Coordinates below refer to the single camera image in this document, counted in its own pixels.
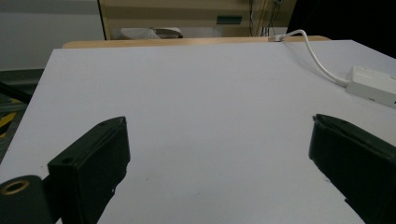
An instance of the white table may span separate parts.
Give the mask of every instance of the white table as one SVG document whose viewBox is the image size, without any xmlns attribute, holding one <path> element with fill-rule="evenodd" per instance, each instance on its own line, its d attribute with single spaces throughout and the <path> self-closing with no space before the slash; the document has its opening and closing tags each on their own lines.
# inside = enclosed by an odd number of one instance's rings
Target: white table
<svg viewBox="0 0 396 224">
<path fill-rule="evenodd" d="M 311 45 L 339 77 L 396 71 L 351 40 Z M 99 223 L 363 223 L 308 158 L 317 113 L 396 146 L 396 110 L 331 83 L 305 43 L 55 49 L 0 182 L 47 176 L 91 127 L 125 116 L 132 160 Z"/>
</svg>

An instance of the power strip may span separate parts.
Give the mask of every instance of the power strip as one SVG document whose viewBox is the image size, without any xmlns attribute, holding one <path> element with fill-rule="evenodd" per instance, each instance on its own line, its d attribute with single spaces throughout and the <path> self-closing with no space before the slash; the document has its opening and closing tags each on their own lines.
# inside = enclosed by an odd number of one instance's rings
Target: power strip
<svg viewBox="0 0 396 224">
<path fill-rule="evenodd" d="M 346 75 L 346 79 L 349 80 L 347 92 L 396 108 L 396 75 L 355 65 Z"/>
</svg>

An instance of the wooden surface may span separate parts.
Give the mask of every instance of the wooden surface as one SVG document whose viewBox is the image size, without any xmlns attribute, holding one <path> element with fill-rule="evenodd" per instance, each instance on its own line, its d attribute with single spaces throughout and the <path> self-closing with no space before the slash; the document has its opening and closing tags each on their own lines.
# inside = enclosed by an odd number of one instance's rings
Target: wooden surface
<svg viewBox="0 0 396 224">
<path fill-rule="evenodd" d="M 289 36 L 289 42 L 304 41 L 302 36 Z M 330 40 L 325 36 L 309 36 L 311 41 Z M 136 39 L 136 40 L 93 40 L 73 41 L 63 45 L 64 49 L 87 48 L 117 48 L 117 47 L 147 47 L 147 46 L 177 46 L 177 45 L 205 45 L 225 43 L 257 43 L 268 42 L 267 36 L 260 37 L 216 37 L 216 38 L 181 38 L 181 39 Z"/>
</svg>

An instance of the white cable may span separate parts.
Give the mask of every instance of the white cable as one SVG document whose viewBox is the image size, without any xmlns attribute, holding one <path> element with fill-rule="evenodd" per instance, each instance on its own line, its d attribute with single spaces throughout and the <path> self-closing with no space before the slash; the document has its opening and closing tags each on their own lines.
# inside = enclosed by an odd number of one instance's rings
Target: white cable
<svg viewBox="0 0 396 224">
<path fill-rule="evenodd" d="M 308 48 L 309 53 L 311 54 L 312 58 L 314 59 L 315 63 L 317 66 L 332 80 L 335 81 L 336 84 L 346 87 L 349 84 L 348 80 L 342 79 L 340 77 L 336 77 L 332 73 L 330 73 L 326 68 L 323 67 L 323 65 L 319 62 L 317 56 L 315 56 L 314 51 L 312 51 L 311 46 L 309 45 L 309 40 L 308 36 L 306 35 L 304 30 L 295 30 L 290 33 L 287 33 L 285 35 L 274 35 L 268 38 L 268 41 L 270 42 L 279 42 L 282 41 L 284 38 L 291 36 L 291 35 L 296 35 L 296 34 L 302 34 L 305 40 L 306 47 Z"/>
</svg>

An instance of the screw hole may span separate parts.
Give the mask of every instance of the screw hole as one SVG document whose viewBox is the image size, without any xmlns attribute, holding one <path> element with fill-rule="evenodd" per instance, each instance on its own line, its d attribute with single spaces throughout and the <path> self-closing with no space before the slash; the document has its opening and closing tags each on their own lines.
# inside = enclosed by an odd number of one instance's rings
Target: screw hole
<svg viewBox="0 0 396 224">
<path fill-rule="evenodd" d="M 17 180 L 12 183 L 7 184 L 1 189 L 1 193 L 4 195 L 11 195 L 18 193 L 29 186 L 29 181 L 27 180 Z"/>
</svg>

